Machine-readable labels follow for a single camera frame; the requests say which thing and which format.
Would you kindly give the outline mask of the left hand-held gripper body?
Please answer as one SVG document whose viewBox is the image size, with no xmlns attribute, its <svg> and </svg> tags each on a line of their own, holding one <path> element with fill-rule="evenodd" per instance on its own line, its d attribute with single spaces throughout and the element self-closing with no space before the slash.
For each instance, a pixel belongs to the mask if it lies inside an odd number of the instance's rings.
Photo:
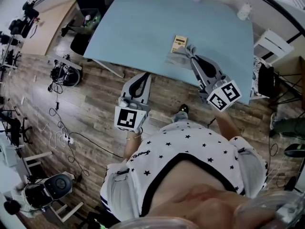
<svg viewBox="0 0 305 229">
<path fill-rule="evenodd" d="M 140 133 L 150 107 L 126 97 L 120 97 L 115 107 L 114 127 L 121 131 Z"/>
</svg>

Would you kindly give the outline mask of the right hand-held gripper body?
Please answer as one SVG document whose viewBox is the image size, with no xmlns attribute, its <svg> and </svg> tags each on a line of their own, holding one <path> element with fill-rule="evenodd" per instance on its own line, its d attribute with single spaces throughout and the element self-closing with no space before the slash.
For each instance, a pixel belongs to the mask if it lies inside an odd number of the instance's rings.
<svg viewBox="0 0 305 229">
<path fill-rule="evenodd" d="M 220 112 L 232 106 L 242 97 L 235 81 L 227 75 L 222 75 L 214 83 L 201 88 L 199 95 L 203 102 L 207 102 Z"/>
</svg>

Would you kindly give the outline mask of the grey cloth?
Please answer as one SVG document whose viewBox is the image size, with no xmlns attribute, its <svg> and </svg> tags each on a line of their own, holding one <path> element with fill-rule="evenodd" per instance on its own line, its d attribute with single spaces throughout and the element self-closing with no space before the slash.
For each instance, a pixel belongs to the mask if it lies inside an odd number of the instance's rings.
<svg viewBox="0 0 305 229">
<path fill-rule="evenodd" d="M 177 67 L 191 69 L 191 58 L 194 57 L 196 47 L 192 44 L 179 47 L 174 52 L 168 53 L 165 62 Z"/>
</svg>

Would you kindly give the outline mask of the beige calculator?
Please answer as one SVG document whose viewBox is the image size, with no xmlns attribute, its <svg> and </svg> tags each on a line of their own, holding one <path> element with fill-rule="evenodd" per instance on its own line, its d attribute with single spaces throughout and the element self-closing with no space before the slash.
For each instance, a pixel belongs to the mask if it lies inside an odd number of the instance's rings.
<svg viewBox="0 0 305 229">
<path fill-rule="evenodd" d="M 180 48 L 185 48 L 187 45 L 187 40 L 188 40 L 187 37 L 175 35 L 173 45 L 171 48 L 171 53 L 174 53 L 176 50 L 179 50 Z"/>
</svg>

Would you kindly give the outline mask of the person's left forearm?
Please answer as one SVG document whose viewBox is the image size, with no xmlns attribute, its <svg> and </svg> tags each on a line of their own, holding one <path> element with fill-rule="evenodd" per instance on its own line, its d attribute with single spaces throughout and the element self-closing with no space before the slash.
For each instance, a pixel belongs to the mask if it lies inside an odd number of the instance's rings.
<svg viewBox="0 0 305 229">
<path fill-rule="evenodd" d="M 126 146 L 123 153 L 123 159 L 130 159 L 138 150 L 142 143 L 142 135 L 140 133 L 127 132 Z"/>
</svg>

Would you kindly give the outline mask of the white table leg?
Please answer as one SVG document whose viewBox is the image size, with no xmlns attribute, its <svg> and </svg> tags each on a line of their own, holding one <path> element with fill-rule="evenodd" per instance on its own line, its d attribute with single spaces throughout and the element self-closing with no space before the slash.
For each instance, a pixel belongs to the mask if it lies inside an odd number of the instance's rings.
<svg viewBox="0 0 305 229">
<path fill-rule="evenodd" d="M 116 76 L 118 76 L 120 78 L 125 77 L 125 74 L 122 71 L 120 71 L 118 67 L 112 65 L 111 63 L 104 62 L 104 61 L 99 61 L 99 60 L 95 60 L 95 59 L 93 59 L 93 61 L 96 62 L 98 65 L 104 67 L 105 69 L 107 69 L 111 73 L 115 74 Z"/>
</svg>

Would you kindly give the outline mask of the patterned chair cushion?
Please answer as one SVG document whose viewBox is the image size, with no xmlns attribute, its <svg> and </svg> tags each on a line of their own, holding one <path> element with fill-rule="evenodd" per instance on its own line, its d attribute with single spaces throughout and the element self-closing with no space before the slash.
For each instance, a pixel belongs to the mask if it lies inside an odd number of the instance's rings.
<svg viewBox="0 0 305 229">
<path fill-rule="evenodd" d="M 258 77 L 259 77 L 259 70 L 262 66 L 261 58 L 254 56 L 254 67 L 253 67 L 253 77 L 252 77 L 252 92 L 257 96 L 262 96 L 258 92 Z"/>
</svg>

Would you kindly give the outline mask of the person's grey trouser leg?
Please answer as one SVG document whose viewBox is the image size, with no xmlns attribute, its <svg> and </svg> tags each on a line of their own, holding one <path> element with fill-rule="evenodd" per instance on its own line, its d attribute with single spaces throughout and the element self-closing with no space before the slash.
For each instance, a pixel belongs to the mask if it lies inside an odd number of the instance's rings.
<svg viewBox="0 0 305 229">
<path fill-rule="evenodd" d="M 188 121 L 188 114 L 184 111 L 179 111 L 171 117 L 172 123 L 180 121 Z"/>
</svg>

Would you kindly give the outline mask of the black bag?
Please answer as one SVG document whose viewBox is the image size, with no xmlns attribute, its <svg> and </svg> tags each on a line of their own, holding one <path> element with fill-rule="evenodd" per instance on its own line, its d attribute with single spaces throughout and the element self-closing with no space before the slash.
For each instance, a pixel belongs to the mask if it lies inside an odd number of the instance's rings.
<svg viewBox="0 0 305 229">
<path fill-rule="evenodd" d="M 271 98 L 274 95 L 274 88 L 274 68 L 262 64 L 258 73 L 258 93 Z"/>
</svg>

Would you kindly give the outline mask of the person's white star print shirt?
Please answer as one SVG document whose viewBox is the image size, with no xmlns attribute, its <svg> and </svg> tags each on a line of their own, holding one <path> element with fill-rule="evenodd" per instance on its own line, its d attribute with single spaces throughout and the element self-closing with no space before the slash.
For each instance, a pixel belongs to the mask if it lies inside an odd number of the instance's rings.
<svg viewBox="0 0 305 229">
<path fill-rule="evenodd" d="M 102 203 L 120 221 L 147 215 L 162 180 L 182 161 L 242 196 L 254 198 L 265 185 L 267 164 L 243 137 L 229 141 L 200 124 L 180 121 L 143 140 L 130 159 L 108 165 Z"/>
</svg>

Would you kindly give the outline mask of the white dotted jar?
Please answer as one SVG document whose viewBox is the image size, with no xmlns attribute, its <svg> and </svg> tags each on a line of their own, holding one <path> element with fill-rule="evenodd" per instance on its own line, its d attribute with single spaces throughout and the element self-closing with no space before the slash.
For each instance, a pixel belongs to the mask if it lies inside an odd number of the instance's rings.
<svg viewBox="0 0 305 229">
<path fill-rule="evenodd" d="M 241 20 L 241 21 L 245 21 L 249 19 L 249 16 L 251 14 L 252 11 L 252 5 L 250 3 L 245 3 L 238 11 L 237 13 L 237 17 Z"/>
</svg>

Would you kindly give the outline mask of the wooden desk with black legs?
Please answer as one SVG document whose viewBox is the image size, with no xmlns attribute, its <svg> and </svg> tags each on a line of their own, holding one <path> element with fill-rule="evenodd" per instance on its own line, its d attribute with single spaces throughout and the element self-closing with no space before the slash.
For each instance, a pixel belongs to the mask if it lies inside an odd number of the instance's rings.
<svg viewBox="0 0 305 229">
<path fill-rule="evenodd" d="M 286 61 L 275 71 L 275 96 L 269 107 L 301 102 L 305 110 L 305 59 L 297 56 Z"/>
</svg>

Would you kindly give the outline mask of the clear storage bin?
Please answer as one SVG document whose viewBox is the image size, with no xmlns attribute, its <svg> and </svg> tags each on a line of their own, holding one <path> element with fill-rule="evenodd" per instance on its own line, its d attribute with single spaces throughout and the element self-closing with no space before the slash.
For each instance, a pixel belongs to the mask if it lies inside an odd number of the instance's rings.
<svg viewBox="0 0 305 229">
<path fill-rule="evenodd" d="M 91 34 L 101 22 L 102 15 L 98 9 L 81 9 L 80 12 L 84 16 L 81 33 Z"/>
</svg>

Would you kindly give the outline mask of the person's bare neck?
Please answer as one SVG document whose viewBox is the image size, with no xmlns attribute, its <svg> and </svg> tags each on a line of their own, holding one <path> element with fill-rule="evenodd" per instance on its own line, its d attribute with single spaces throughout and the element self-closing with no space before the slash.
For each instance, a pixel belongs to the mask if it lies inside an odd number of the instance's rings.
<svg viewBox="0 0 305 229">
<path fill-rule="evenodd" d="M 237 213 L 248 201 L 195 164 L 182 161 L 162 180 L 147 215 L 188 220 L 200 229 L 257 229 L 275 218 L 274 212 L 259 208 Z"/>
</svg>

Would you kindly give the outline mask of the light wooden desk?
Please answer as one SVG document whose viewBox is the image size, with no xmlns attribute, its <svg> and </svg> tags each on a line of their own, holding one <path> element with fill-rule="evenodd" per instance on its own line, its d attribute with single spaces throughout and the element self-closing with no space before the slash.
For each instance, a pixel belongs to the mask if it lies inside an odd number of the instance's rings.
<svg viewBox="0 0 305 229">
<path fill-rule="evenodd" d="M 35 33 L 25 39 L 21 54 L 33 57 L 48 55 L 52 43 L 56 40 L 64 21 L 76 6 L 76 0 L 70 0 L 40 14 L 40 22 Z"/>
</svg>

